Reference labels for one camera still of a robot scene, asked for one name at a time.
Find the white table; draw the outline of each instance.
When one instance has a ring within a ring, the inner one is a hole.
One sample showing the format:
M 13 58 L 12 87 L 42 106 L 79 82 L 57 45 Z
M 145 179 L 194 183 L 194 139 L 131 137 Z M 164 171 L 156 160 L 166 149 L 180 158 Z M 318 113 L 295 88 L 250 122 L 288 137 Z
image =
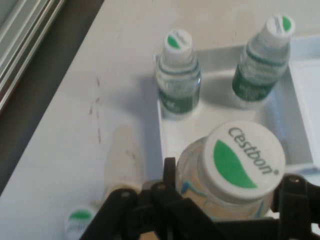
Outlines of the white table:
M 0 238 L 62 239 L 68 211 L 100 201 L 105 166 L 121 166 L 110 159 L 131 150 L 145 162 L 145 179 L 161 176 L 152 56 L 170 28 L 190 31 L 197 49 L 219 47 L 246 42 L 281 11 L 296 19 L 297 35 L 317 34 L 319 7 L 319 0 L 106 0 L 0 198 Z M 112 172 L 125 179 L 130 169 Z

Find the white plastic tray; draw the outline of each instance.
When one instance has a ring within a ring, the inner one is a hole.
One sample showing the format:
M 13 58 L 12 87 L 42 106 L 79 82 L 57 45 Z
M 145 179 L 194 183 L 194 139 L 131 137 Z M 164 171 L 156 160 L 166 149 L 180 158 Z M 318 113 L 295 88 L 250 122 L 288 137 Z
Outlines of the white plastic tray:
M 320 36 L 292 41 L 290 68 L 268 102 L 258 110 L 239 109 L 230 98 L 232 78 L 243 47 L 197 52 L 202 71 L 200 101 L 189 116 L 168 117 L 158 99 L 162 156 L 178 160 L 190 143 L 208 135 L 221 123 L 251 120 L 267 127 L 280 140 L 288 171 L 319 166 L 320 126 L 317 123 L 320 113 L 316 109 L 320 103 L 320 79 L 317 79 L 320 76 Z

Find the bottle cap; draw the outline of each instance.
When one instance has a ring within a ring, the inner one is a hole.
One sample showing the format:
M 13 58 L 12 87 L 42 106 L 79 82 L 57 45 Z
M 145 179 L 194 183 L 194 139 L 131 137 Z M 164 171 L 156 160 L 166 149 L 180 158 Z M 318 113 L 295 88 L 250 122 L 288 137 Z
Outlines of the bottle cap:
M 271 47 L 280 48 L 287 44 L 296 30 L 294 20 L 284 14 L 271 16 L 261 31 L 261 37 Z
M 172 29 L 164 38 L 163 54 L 169 64 L 189 63 L 192 57 L 192 37 L 183 29 Z
M 249 203 L 278 186 L 285 164 L 283 148 L 271 131 L 252 121 L 229 121 L 208 136 L 199 175 L 219 199 Z
M 98 210 L 90 205 L 77 206 L 64 221 L 66 240 L 79 240 L 86 231 Z

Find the black clamp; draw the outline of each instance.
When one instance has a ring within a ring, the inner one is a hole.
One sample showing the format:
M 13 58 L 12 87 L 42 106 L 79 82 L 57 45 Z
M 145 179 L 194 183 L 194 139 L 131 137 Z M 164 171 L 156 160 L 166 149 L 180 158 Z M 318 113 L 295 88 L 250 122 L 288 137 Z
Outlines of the black clamp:
M 320 224 L 320 187 L 303 177 L 285 175 L 274 191 L 273 212 L 243 221 L 213 222 L 190 198 L 175 189 L 176 160 L 164 161 L 163 179 L 137 194 L 113 191 L 81 240 L 138 240 L 154 232 L 160 240 L 316 240 L 311 223 Z

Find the water bottle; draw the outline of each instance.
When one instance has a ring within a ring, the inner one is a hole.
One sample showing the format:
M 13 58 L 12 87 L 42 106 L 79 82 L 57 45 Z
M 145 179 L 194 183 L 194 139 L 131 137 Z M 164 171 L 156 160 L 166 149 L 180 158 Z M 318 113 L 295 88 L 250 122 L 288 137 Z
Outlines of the water bottle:
M 159 99 L 169 112 L 183 115 L 197 106 L 201 72 L 192 37 L 187 31 L 173 29 L 166 35 L 155 77 Z
M 232 80 L 241 107 L 260 105 L 282 77 L 288 67 L 294 31 L 295 23 L 289 16 L 276 14 L 249 40 Z
M 229 121 L 182 152 L 176 190 L 215 221 L 259 218 L 270 208 L 285 164 L 271 131 L 252 121 Z

